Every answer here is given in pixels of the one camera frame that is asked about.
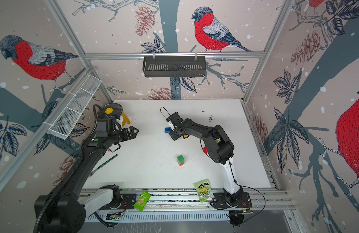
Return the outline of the blue lego brick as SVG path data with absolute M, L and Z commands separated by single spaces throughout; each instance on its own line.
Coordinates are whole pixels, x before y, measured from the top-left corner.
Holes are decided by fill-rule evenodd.
M 172 129 L 170 127 L 164 128 L 165 133 L 169 133 L 170 131 L 172 131 Z

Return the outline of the green square lego brick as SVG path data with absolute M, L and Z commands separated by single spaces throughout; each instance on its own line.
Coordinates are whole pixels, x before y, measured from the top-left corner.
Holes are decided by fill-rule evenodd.
M 177 162 L 179 165 L 184 164 L 185 163 L 184 157 L 182 155 L 178 156 Z

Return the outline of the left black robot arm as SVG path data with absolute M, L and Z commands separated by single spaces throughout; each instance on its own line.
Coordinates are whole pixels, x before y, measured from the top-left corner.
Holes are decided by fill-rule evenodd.
M 107 204 L 127 204 L 117 185 L 101 187 L 97 193 L 79 201 L 81 190 L 93 168 L 112 145 L 135 139 L 139 130 L 122 128 L 113 118 L 97 120 L 94 130 L 81 145 L 81 156 L 65 178 L 46 196 L 34 204 L 37 220 L 35 233 L 77 233 L 85 220 Z

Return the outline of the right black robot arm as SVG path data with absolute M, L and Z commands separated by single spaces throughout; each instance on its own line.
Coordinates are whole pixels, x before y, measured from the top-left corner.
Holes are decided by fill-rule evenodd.
M 215 163 L 221 166 L 224 181 L 223 193 L 217 193 L 211 201 L 211 206 L 217 210 L 228 208 L 251 209 L 252 204 L 248 193 L 237 183 L 233 172 L 234 144 L 220 125 L 204 126 L 187 118 L 183 119 L 177 112 L 166 118 L 172 131 L 170 137 L 176 141 L 179 138 L 194 136 L 200 139 L 204 153 Z

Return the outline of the yellow pot with black lid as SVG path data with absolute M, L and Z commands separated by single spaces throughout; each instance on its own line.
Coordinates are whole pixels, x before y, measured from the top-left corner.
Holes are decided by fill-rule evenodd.
M 107 104 L 102 107 L 103 111 L 111 118 L 117 120 L 121 126 L 130 125 L 131 122 L 123 112 L 123 108 L 118 103 Z

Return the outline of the large green snack bag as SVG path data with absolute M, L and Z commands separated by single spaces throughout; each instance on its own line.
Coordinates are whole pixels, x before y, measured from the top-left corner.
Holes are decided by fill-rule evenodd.
M 208 200 L 208 198 L 214 197 L 211 191 L 211 184 L 209 179 L 203 179 L 201 181 L 195 182 L 194 188 L 201 203 L 204 203 L 206 200 Z

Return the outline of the small green snack packet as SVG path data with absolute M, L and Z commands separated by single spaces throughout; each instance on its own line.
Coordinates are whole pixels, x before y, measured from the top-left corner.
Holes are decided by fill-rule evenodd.
M 144 190 L 140 195 L 140 197 L 138 198 L 138 200 L 136 201 L 136 203 L 134 204 L 134 207 L 142 212 L 147 202 L 151 198 L 151 196 L 152 195 L 150 193 Z

